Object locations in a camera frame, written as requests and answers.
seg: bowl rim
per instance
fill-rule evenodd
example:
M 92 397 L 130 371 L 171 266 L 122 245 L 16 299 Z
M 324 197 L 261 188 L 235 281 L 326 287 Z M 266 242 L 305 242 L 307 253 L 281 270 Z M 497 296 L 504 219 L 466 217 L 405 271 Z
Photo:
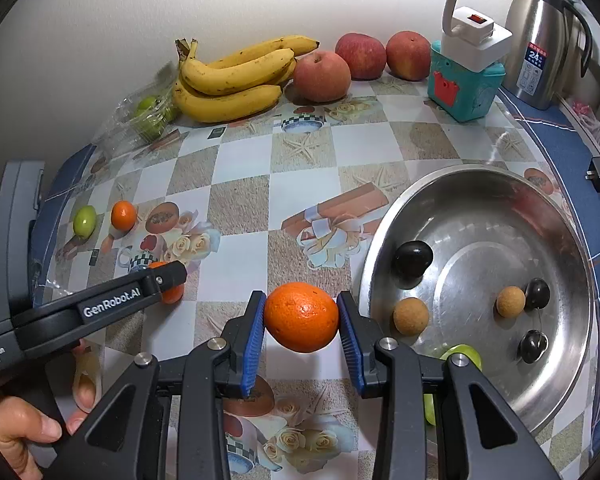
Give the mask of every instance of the bowl rim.
M 497 173 L 501 176 L 506 176 L 512 178 L 516 182 L 524 186 L 528 186 L 533 191 L 538 194 L 545 203 L 549 206 L 553 207 L 554 210 L 560 215 L 562 218 L 562 222 L 567 227 L 571 237 L 575 241 L 576 247 L 578 248 L 578 252 L 580 254 L 580 259 L 584 264 L 585 274 L 587 278 L 587 298 L 589 303 L 589 312 L 588 312 L 588 322 L 587 322 L 587 337 L 584 345 L 580 350 L 580 356 L 578 358 L 578 367 L 571 379 L 569 387 L 565 390 L 565 392 L 560 397 L 559 402 L 554 406 L 553 409 L 545 416 L 540 422 L 538 422 L 534 427 L 528 428 L 531 433 L 536 433 L 541 431 L 558 413 L 561 407 L 564 405 L 566 400 L 571 395 L 578 378 L 580 377 L 580 372 L 582 371 L 582 367 L 584 366 L 584 357 L 587 353 L 587 349 L 589 348 L 591 332 L 592 332 L 592 324 L 594 321 L 594 287 L 593 287 L 593 268 L 591 265 L 590 257 L 588 256 L 587 250 L 585 249 L 583 243 L 580 240 L 576 230 L 571 225 L 566 213 L 558 208 L 558 206 L 546 195 L 546 193 L 542 192 L 538 186 L 535 186 L 531 182 L 529 182 L 524 177 L 518 175 L 517 173 L 513 173 L 509 170 L 503 170 L 502 168 L 498 168 L 496 166 L 485 166 L 483 164 L 457 164 L 455 166 L 448 166 L 446 168 L 441 168 L 440 170 L 433 171 L 419 180 L 411 184 L 402 194 L 395 200 L 395 202 L 389 208 L 389 211 L 382 218 L 376 233 L 374 234 L 373 239 L 371 240 L 371 244 L 369 245 L 369 250 L 365 257 L 365 263 L 362 269 L 362 276 L 360 279 L 360 290 L 358 294 L 358 308 L 360 310 L 360 314 L 363 316 L 371 317 L 371 283 L 373 280 L 373 276 L 376 270 L 376 264 L 378 262 L 378 255 L 384 244 L 386 239 L 386 235 L 389 231 L 389 228 L 393 224 L 395 218 L 398 216 L 400 211 L 409 203 L 409 201 L 416 196 L 419 192 L 424 190 L 426 187 L 429 187 L 436 181 L 440 180 L 443 177 L 449 176 L 450 174 L 456 173 L 471 173 L 471 172 L 485 172 L 485 173 Z

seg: banana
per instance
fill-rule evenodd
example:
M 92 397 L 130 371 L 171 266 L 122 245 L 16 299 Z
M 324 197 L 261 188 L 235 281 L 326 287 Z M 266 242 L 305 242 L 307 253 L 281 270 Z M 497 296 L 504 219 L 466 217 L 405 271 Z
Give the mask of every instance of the banana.
M 197 48 L 192 40 L 181 74 L 189 86 L 207 95 L 234 94 L 266 83 L 285 72 L 294 58 L 293 50 L 282 48 L 237 66 L 210 68 L 196 59 Z
M 294 70 L 296 69 L 297 64 L 298 64 L 298 62 L 296 61 L 296 58 L 293 58 L 291 60 L 291 63 L 289 63 L 289 66 L 286 67 L 286 70 L 283 73 L 281 73 L 278 77 L 275 77 L 275 78 L 267 81 L 267 84 L 268 85 L 282 85 L 282 83 L 284 83 L 285 81 L 287 81 L 293 77 Z
M 211 97 L 189 87 L 182 74 L 171 91 L 173 102 L 186 115 L 201 123 L 225 123 L 274 105 L 282 89 L 277 85 L 260 85 L 235 94 Z
M 318 41 L 312 40 L 306 36 L 283 36 L 282 38 L 263 41 L 262 43 L 257 43 L 242 50 L 238 50 L 222 59 L 209 63 L 209 66 L 211 68 L 227 68 L 229 66 L 240 65 L 260 56 L 264 56 L 279 48 L 290 48 L 294 51 L 295 56 L 303 56 L 318 48 L 318 45 L 320 45 Z

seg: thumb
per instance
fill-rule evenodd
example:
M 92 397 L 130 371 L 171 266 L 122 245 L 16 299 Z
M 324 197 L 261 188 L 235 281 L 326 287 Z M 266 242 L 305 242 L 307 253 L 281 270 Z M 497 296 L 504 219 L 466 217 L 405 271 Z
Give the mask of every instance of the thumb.
M 52 418 L 18 397 L 0 399 L 0 442 L 26 438 L 32 442 L 54 442 L 62 429 Z

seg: patterned tablecloth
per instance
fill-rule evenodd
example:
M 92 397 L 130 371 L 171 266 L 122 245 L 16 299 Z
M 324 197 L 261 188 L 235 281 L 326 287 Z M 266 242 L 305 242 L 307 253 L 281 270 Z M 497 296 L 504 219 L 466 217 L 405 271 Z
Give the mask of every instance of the patterned tablecloth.
M 333 216 L 329 233 L 315 233 L 315 213 L 359 218 L 360 198 L 365 210 L 382 211 L 431 171 L 481 163 L 525 176 L 570 216 L 549 164 L 498 98 L 486 117 L 458 124 L 426 93 L 426 82 L 385 74 L 353 82 L 339 102 L 314 106 L 290 102 L 291 87 L 274 109 L 249 120 L 201 126 L 181 117 L 159 146 L 110 161 L 96 151 L 62 213 L 48 272 L 59 288 L 50 286 L 46 301 L 121 276 L 139 262 L 178 259 L 189 272 L 179 304 L 154 305 L 90 336 L 104 388 L 139 351 L 167 359 L 219 335 L 244 311 L 252 290 L 304 281 L 332 296 L 357 292 L 378 221 L 362 219 L 362 228 L 347 231 L 349 224 Z M 140 219 L 125 236 L 109 223 L 122 199 L 138 207 Z M 77 244 L 70 221 L 86 204 L 96 209 L 98 224 Z M 346 242 L 329 244 L 338 230 Z M 595 331 L 594 323 L 573 392 L 537 436 L 565 479 L 576 479 L 589 463 Z M 259 373 L 275 405 L 267 415 L 237 416 L 242 436 L 228 436 L 239 455 L 232 467 L 255 466 L 235 477 L 371 478 L 380 403 L 356 397 L 338 337 L 318 352 L 297 354 L 266 335 Z M 429 475 L 438 477 L 434 458 Z

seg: white wall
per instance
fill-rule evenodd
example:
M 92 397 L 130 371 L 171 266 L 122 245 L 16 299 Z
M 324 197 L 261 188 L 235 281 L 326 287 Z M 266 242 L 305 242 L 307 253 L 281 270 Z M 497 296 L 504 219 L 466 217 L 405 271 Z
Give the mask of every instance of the white wall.
M 440 38 L 445 0 L 19 0 L 0 25 L 0 178 L 42 158 L 46 185 L 126 94 L 195 37 L 202 60 L 282 34 L 333 48 L 349 31 Z M 458 0 L 501 25 L 511 0 Z

